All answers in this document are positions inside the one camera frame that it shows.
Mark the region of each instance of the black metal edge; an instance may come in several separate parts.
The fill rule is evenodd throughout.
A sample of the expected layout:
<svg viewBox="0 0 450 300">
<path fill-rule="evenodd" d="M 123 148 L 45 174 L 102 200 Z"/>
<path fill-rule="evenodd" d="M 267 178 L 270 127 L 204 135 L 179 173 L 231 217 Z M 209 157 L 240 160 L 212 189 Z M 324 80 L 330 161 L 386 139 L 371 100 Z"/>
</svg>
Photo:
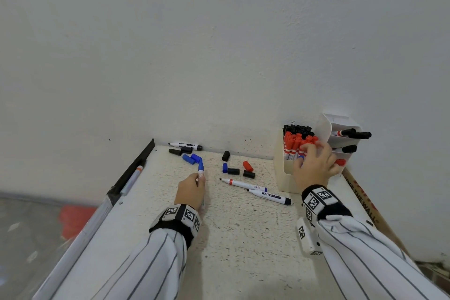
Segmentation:
<svg viewBox="0 0 450 300">
<path fill-rule="evenodd" d="M 132 164 L 127 168 L 127 170 L 121 175 L 112 188 L 109 189 L 106 194 L 111 201 L 112 206 L 116 204 L 120 198 L 120 191 L 130 179 L 131 175 L 136 171 L 139 165 L 144 166 L 148 156 L 155 147 L 155 139 L 152 139 L 150 143 L 143 149 L 143 151 L 137 156 L 137 158 L 132 162 Z"/>
</svg>

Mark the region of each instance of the person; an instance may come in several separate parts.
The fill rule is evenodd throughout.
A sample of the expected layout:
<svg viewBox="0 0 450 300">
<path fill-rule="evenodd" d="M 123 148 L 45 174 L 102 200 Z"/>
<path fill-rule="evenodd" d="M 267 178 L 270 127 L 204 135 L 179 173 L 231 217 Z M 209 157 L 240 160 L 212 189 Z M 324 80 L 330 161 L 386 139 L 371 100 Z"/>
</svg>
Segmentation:
<svg viewBox="0 0 450 300">
<path fill-rule="evenodd" d="M 326 189 L 329 178 L 339 172 L 329 144 L 319 145 L 322 147 L 320 154 L 315 145 L 302 146 L 307 156 L 294 162 L 293 177 L 304 203 L 317 195 L 318 189 Z M 333 195 L 330 191 L 321 193 L 322 196 L 325 194 Z M 181 181 L 174 205 L 156 218 L 149 235 L 92 299 L 176 299 L 187 251 L 200 227 L 197 211 L 204 195 L 204 176 L 198 178 L 198 174 L 193 173 Z M 339 200 L 329 203 L 317 213 L 312 223 L 317 229 L 325 260 L 345 299 L 448 299 L 385 235 L 353 218 Z"/>
</svg>

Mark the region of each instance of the gray floor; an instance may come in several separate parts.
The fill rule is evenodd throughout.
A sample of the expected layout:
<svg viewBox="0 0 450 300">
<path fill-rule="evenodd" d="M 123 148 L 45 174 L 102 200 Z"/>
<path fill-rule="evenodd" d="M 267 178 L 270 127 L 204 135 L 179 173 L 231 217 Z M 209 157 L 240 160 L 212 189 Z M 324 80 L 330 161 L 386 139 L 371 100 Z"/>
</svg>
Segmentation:
<svg viewBox="0 0 450 300">
<path fill-rule="evenodd" d="M 31 299 L 70 246 L 61 207 L 0 198 L 0 299 Z"/>
</svg>

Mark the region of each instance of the wall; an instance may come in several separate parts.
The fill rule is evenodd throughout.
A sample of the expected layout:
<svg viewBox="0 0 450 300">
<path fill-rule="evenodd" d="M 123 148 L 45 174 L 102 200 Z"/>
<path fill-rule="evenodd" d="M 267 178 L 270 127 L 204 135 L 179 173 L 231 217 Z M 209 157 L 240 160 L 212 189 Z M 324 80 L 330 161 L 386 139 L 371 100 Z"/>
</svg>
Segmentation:
<svg viewBox="0 0 450 300">
<path fill-rule="evenodd" d="M 7 192 L 99 202 L 152 137 L 271 157 L 321 111 L 414 257 L 450 255 L 450 0 L 0 0 Z"/>
</svg>

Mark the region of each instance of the white striped shirt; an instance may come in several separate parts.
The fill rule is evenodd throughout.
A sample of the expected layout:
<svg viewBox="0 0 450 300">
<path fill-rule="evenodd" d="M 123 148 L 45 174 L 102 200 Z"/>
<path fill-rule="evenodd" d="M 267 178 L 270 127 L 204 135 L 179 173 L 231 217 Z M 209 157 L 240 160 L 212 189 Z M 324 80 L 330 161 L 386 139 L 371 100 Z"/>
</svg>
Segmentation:
<svg viewBox="0 0 450 300">
<path fill-rule="evenodd" d="M 367 223 L 330 215 L 318 224 L 323 255 L 346 300 L 448 300 L 400 248 Z M 176 299 L 186 252 L 181 234 L 156 229 L 92 300 Z"/>
</svg>

